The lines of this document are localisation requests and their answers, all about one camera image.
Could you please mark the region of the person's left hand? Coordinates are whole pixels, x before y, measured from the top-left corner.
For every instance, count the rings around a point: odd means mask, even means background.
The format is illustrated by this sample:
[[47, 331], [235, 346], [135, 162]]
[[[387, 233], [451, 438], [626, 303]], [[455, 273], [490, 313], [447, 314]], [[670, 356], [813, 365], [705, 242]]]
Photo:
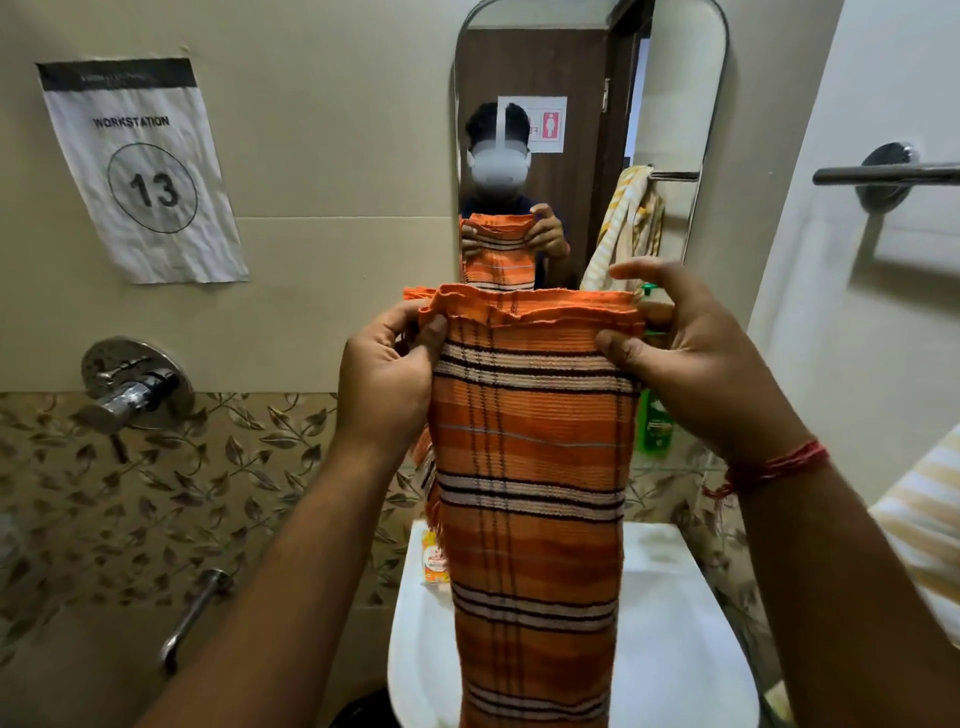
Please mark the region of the person's left hand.
[[420, 437], [433, 378], [418, 366], [419, 317], [426, 305], [425, 298], [403, 300], [346, 341], [330, 463], [392, 471]]

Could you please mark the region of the person's right hand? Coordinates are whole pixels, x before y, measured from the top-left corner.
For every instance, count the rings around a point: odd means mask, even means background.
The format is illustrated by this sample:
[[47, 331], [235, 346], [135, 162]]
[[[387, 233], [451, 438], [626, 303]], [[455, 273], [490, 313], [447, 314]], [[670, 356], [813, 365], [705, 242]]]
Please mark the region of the person's right hand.
[[673, 379], [649, 386], [686, 431], [727, 465], [758, 464], [814, 439], [736, 317], [706, 281], [678, 261], [643, 256], [608, 268], [611, 278], [660, 288], [675, 307], [662, 336]]

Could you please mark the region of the orange striped towel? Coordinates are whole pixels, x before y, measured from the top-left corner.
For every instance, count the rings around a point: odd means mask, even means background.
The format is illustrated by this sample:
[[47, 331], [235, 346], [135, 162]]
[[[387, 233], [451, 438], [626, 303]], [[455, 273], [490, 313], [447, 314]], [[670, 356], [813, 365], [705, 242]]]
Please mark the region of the orange striped towel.
[[596, 335], [642, 337], [629, 293], [408, 288], [447, 322], [426, 513], [450, 575], [460, 728], [607, 728], [642, 384]]

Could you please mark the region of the person's left forearm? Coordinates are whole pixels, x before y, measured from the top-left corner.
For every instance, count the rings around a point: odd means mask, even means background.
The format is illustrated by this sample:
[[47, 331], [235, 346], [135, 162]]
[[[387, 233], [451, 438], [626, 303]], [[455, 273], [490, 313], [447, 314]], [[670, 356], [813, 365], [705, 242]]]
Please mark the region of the person's left forearm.
[[216, 631], [134, 728], [311, 728], [406, 444], [335, 438]]

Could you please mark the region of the person's right forearm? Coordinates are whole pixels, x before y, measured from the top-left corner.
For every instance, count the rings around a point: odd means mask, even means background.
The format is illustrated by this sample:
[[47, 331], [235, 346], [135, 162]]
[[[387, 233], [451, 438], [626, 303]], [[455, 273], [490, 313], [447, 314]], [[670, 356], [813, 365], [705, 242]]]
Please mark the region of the person's right forearm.
[[960, 728], [960, 650], [836, 467], [739, 504], [797, 728]]

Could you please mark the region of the green plastic bottle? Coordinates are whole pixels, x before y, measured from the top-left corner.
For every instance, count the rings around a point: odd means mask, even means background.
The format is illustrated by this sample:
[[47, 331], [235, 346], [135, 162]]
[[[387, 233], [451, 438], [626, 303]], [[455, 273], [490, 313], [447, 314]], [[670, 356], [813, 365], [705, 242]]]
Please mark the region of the green plastic bottle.
[[635, 452], [651, 459], [664, 459], [671, 450], [676, 422], [650, 388], [641, 394], [636, 411]]

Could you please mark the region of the red thread wrist band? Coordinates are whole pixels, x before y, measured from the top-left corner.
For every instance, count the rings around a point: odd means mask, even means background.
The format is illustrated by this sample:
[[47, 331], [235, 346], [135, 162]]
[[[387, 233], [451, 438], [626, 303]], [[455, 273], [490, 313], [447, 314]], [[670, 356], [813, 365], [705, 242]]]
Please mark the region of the red thread wrist band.
[[831, 461], [826, 447], [816, 438], [792, 451], [757, 464], [728, 465], [723, 483], [717, 488], [702, 486], [701, 493], [714, 501], [723, 501], [730, 496], [756, 489], [775, 480], [790, 478], [811, 469], [820, 468]]

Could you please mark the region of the small orange soap packet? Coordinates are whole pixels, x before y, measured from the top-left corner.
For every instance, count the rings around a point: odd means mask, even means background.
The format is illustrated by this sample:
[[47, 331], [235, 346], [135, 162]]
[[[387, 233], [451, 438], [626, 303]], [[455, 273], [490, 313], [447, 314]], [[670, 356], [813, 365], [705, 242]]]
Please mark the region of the small orange soap packet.
[[420, 566], [425, 585], [433, 587], [450, 584], [447, 557], [437, 533], [428, 526], [421, 533]]

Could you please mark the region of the chrome towel bar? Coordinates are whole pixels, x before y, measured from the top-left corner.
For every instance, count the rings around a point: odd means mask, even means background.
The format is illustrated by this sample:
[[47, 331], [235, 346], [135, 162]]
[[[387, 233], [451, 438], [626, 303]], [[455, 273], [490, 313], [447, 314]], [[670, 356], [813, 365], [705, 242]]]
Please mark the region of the chrome towel bar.
[[960, 188], [960, 160], [923, 162], [914, 145], [889, 142], [858, 165], [818, 169], [812, 184], [852, 188], [864, 212], [884, 214], [894, 211], [914, 188]]

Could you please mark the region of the white ceramic sink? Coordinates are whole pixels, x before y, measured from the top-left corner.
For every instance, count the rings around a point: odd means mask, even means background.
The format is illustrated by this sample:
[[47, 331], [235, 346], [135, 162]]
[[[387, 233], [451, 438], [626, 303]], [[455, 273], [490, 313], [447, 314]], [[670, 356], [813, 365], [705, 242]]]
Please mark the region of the white ceramic sink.
[[[426, 583], [425, 519], [412, 523], [390, 630], [387, 685], [401, 728], [457, 728], [461, 671], [450, 587]], [[747, 657], [670, 524], [623, 527], [625, 570], [610, 728], [759, 728]]]

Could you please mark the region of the yellow white striped towel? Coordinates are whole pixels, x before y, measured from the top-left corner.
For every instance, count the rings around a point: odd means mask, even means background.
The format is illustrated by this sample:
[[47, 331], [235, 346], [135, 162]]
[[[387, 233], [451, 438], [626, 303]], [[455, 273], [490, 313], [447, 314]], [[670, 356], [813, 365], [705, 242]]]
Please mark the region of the yellow white striped towel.
[[960, 423], [870, 506], [870, 515], [960, 650]]

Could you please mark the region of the rounded wall mirror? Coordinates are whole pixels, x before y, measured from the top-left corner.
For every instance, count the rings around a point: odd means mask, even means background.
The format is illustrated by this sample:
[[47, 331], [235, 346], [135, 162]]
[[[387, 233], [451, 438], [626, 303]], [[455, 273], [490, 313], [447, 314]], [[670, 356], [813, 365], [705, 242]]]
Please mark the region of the rounded wall mirror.
[[453, 65], [464, 277], [623, 290], [609, 269], [684, 258], [728, 50], [716, 0], [481, 0]]

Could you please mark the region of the chrome wall mixer valve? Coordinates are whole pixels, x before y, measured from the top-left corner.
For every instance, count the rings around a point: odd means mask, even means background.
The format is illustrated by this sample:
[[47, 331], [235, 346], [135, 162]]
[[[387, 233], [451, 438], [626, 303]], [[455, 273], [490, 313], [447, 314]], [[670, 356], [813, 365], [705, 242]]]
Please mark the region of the chrome wall mixer valve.
[[88, 400], [73, 418], [100, 434], [171, 430], [194, 412], [196, 394], [183, 368], [137, 339], [94, 343], [81, 358], [80, 377]]

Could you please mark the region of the white paper wall sign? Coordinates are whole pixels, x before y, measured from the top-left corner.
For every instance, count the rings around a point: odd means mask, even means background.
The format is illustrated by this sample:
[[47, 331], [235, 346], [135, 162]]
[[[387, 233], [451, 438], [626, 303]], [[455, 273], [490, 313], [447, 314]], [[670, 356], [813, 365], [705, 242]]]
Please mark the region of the white paper wall sign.
[[133, 285], [250, 279], [210, 119], [186, 56], [36, 65], [68, 169]]

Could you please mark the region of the chrome wall spout pipe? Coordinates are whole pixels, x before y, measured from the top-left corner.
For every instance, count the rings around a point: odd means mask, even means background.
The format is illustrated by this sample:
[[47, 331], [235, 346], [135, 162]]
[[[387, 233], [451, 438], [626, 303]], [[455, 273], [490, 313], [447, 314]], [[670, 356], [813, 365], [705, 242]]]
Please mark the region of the chrome wall spout pipe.
[[159, 665], [166, 677], [177, 674], [181, 647], [210, 604], [229, 596], [233, 588], [233, 575], [222, 568], [210, 568], [201, 573], [196, 594], [187, 598], [185, 611], [159, 650]]

